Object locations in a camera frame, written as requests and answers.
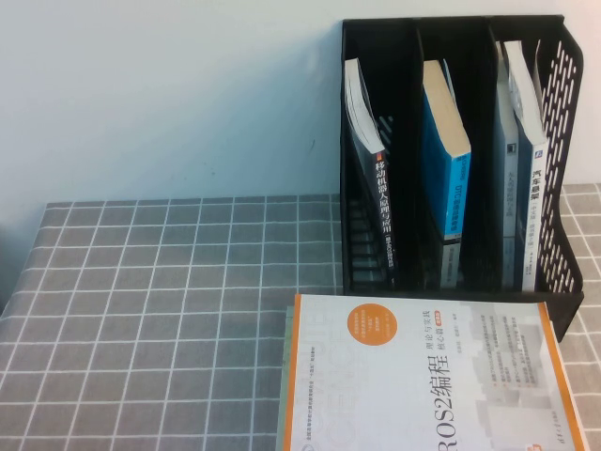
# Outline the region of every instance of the white book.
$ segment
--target white book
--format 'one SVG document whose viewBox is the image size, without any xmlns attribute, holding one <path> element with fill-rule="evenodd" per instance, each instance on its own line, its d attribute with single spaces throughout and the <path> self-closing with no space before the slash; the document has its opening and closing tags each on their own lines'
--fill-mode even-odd
<svg viewBox="0 0 601 451">
<path fill-rule="evenodd" d="M 534 291 L 546 185 L 548 139 L 521 42 L 505 42 L 503 46 L 509 70 L 511 103 L 519 129 L 516 281 L 522 291 Z"/>
<path fill-rule="evenodd" d="M 516 194 L 519 133 L 509 92 L 509 74 L 501 44 L 497 42 L 499 72 L 493 141 L 493 211 L 497 240 L 501 244 L 501 286 L 512 288 L 516 260 Z"/>
<path fill-rule="evenodd" d="M 544 303 L 298 295 L 283 451 L 583 451 Z"/>
</svg>

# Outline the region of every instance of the book title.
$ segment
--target book title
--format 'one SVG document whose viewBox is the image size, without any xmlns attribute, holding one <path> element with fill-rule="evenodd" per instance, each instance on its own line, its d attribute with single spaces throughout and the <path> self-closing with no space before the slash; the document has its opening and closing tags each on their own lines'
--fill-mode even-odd
<svg viewBox="0 0 601 451">
<path fill-rule="evenodd" d="M 434 342 L 438 350 L 445 350 L 442 315 L 439 310 L 424 310 L 424 338 L 427 350 L 434 350 Z M 439 437 L 438 451 L 456 451 L 455 414 L 453 412 L 452 382 L 449 358 L 446 354 L 428 355 L 428 373 L 430 377 L 430 394 L 434 403 L 436 433 Z"/>
<path fill-rule="evenodd" d="M 388 196 L 388 184 L 386 182 L 386 164 L 383 161 L 376 163 L 376 182 L 378 183 L 379 215 L 382 223 L 382 232 L 386 243 L 386 258 L 388 268 L 394 268 L 393 256 L 393 224 L 391 219 L 391 204 Z"/>
</svg>

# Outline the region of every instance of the gray book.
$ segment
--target gray book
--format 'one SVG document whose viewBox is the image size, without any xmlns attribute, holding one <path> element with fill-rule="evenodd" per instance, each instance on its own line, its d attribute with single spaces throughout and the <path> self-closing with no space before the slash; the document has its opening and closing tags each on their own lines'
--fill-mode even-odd
<svg viewBox="0 0 601 451">
<path fill-rule="evenodd" d="M 501 286 L 513 288 L 516 261 L 516 195 L 519 132 L 509 92 L 509 75 L 497 42 L 499 72 L 493 141 L 493 214 L 501 255 Z"/>
</svg>

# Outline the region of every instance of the upright book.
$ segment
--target upright book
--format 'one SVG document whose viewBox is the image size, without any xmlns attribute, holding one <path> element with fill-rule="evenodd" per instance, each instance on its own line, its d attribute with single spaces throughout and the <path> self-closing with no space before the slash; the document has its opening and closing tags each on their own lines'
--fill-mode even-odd
<svg viewBox="0 0 601 451">
<path fill-rule="evenodd" d="M 521 42 L 504 42 L 503 46 L 509 72 L 511 103 L 519 131 L 515 279 L 517 287 L 522 291 L 534 291 L 546 186 L 548 140 Z"/>
<path fill-rule="evenodd" d="M 532 303 L 299 295 L 284 431 L 284 451 L 584 450 Z"/>
<path fill-rule="evenodd" d="M 436 286 L 454 288 L 471 149 L 455 103 L 451 74 L 446 62 L 443 64 L 444 71 L 438 61 L 424 62 L 421 168 L 428 212 L 422 216 Z"/>
<path fill-rule="evenodd" d="M 386 256 L 384 265 L 389 283 L 396 284 L 398 267 L 394 245 L 393 216 L 386 149 L 380 140 L 372 114 L 369 96 L 362 77 L 359 59 L 345 61 L 345 103 L 353 147 L 371 200 L 378 211 L 381 245 Z"/>
<path fill-rule="evenodd" d="M 519 133 L 509 92 L 509 75 L 497 42 L 499 71 L 493 134 L 492 194 L 496 241 L 501 256 L 501 287 L 514 287 L 516 260 L 516 195 Z"/>
</svg>

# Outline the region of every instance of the textbook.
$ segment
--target textbook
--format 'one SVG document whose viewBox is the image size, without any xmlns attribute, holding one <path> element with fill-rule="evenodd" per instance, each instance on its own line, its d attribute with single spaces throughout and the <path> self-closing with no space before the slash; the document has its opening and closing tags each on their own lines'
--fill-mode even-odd
<svg viewBox="0 0 601 451">
<path fill-rule="evenodd" d="M 499 72 L 493 132 L 493 218 L 501 256 L 501 287 L 514 287 L 516 260 L 516 196 L 518 130 L 509 93 L 509 75 L 497 42 Z"/>
<path fill-rule="evenodd" d="M 298 295 L 284 403 L 284 451 L 584 450 L 543 303 Z"/>
<path fill-rule="evenodd" d="M 345 61 L 345 104 L 353 147 L 369 194 L 378 212 L 382 254 L 386 256 L 384 267 L 387 270 L 388 281 L 394 288 L 398 278 L 398 265 L 394 245 L 388 157 L 372 114 L 357 58 Z"/>
<path fill-rule="evenodd" d="M 461 238 L 471 156 L 450 86 L 439 61 L 424 62 L 422 182 L 444 241 Z"/>
<path fill-rule="evenodd" d="M 503 43 L 509 72 L 511 103 L 519 130 L 516 192 L 516 284 L 534 291 L 538 266 L 543 197 L 546 186 L 548 139 L 539 100 L 521 42 Z"/>
</svg>

